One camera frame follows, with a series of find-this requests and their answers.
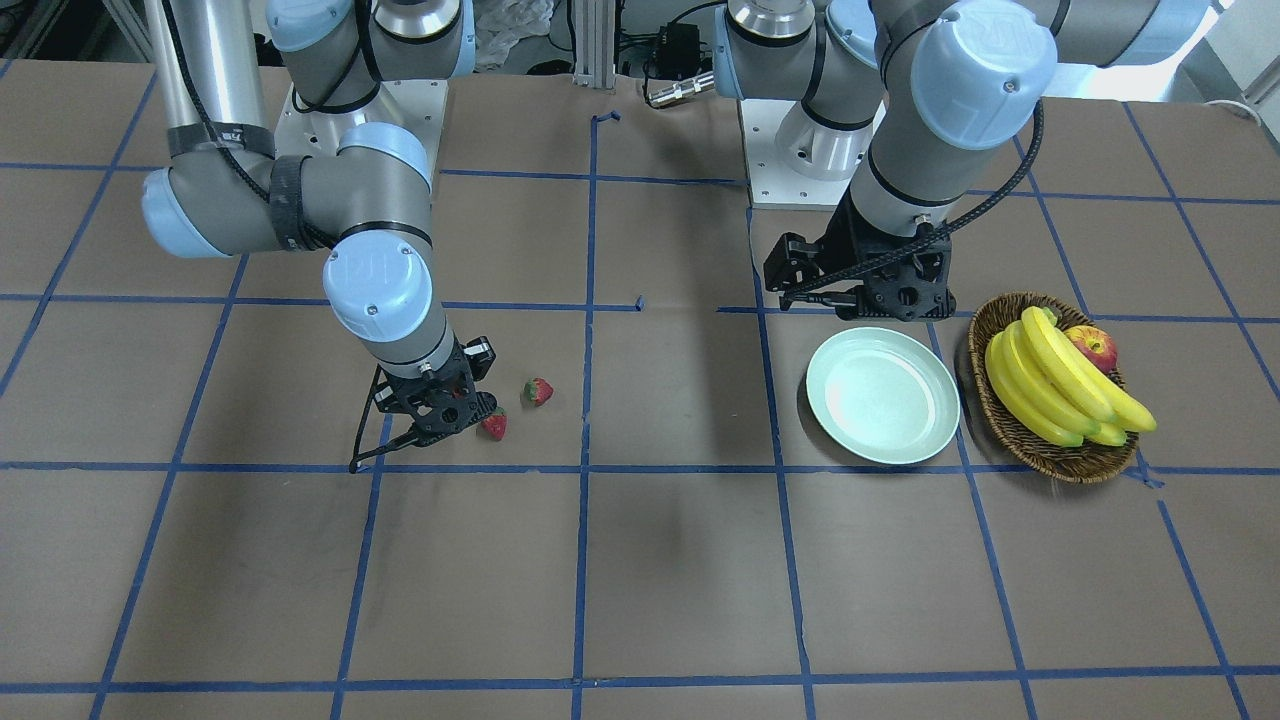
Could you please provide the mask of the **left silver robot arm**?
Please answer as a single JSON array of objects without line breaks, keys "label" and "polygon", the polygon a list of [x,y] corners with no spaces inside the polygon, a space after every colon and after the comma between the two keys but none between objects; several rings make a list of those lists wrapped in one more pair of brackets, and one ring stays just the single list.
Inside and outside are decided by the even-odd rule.
[{"label": "left silver robot arm", "polygon": [[845,320],[954,314],[955,231],[1029,173],[1061,64],[1149,65],[1204,1],[730,1],[716,18],[717,91],[791,100],[868,143],[826,232],[780,237],[762,282],[782,309]]}]

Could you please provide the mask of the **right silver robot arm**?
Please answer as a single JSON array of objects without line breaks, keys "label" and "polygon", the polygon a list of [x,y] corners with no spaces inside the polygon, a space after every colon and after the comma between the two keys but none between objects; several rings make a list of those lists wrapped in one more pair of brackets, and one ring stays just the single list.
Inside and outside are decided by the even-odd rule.
[{"label": "right silver robot arm", "polygon": [[428,447],[498,414],[481,380],[495,355],[457,340],[436,296],[435,152],[388,90],[474,68],[470,1],[270,1],[293,111],[317,149],[287,155],[268,128],[244,1],[148,1],[170,163],[143,182],[154,240],[178,258],[324,251],[337,320],[378,361],[366,409],[410,428],[379,456]]}]

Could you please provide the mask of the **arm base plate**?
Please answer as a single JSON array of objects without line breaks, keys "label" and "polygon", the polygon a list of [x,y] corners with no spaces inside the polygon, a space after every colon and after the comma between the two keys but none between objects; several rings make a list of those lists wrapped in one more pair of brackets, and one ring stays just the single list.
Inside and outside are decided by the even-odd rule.
[{"label": "arm base plate", "polygon": [[833,129],[797,101],[746,99],[739,104],[748,183],[756,209],[832,210],[886,110],[860,129]]},{"label": "arm base plate", "polygon": [[333,156],[348,129],[367,122],[385,122],[406,128],[434,159],[448,96],[445,79],[401,79],[383,83],[374,100],[357,110],[302,113],[302,102],[289,88],[274,129],[276,155]]}]

